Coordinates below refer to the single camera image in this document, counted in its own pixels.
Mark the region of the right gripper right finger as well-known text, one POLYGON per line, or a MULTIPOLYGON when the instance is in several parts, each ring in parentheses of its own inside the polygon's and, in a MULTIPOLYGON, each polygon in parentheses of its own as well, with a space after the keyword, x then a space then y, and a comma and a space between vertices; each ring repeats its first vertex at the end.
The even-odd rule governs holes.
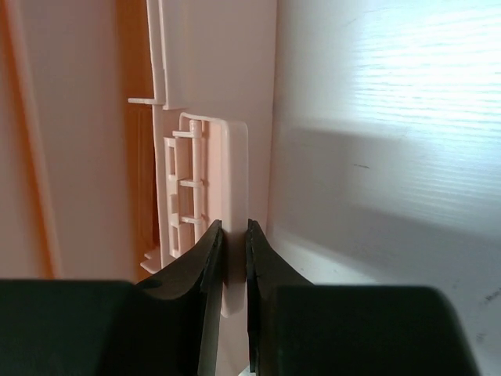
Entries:
POLYGON ((476 375, 449 300, 425 286, 316 285, 246 233, 247 333, 257 375, 476 375))

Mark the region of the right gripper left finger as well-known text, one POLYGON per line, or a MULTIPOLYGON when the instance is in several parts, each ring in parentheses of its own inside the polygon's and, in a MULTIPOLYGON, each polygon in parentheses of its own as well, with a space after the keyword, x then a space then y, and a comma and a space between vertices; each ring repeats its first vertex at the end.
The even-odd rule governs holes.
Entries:
POLYGON ((4 375, 213 375, 223 231, 137 284, 3 280, 4 375))

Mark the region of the pink plastic tool box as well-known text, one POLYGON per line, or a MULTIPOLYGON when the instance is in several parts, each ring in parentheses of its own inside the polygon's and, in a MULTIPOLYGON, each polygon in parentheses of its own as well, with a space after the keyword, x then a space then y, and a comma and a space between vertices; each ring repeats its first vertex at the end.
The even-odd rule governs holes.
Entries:
POLYGON ((137 284, 220 221, 213 375, 249 365, 244 238, 268 210, 275 1, 1 4, 1 282, 137 284))

